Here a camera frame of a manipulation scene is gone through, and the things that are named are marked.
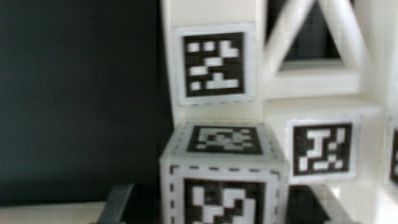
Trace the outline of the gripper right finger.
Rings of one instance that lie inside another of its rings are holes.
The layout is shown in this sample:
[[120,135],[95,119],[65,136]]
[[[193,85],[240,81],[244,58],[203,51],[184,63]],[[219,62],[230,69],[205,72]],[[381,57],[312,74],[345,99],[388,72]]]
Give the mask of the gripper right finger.
[[360,224],[326,185],[292,185],[287,224]]

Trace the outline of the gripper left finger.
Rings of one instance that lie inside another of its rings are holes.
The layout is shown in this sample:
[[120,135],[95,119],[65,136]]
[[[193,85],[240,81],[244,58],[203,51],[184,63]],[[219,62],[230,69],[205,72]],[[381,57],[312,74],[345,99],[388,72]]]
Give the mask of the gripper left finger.
[[91,224],[157,224],[159,196],[153,184],[113,187],[98,220]]

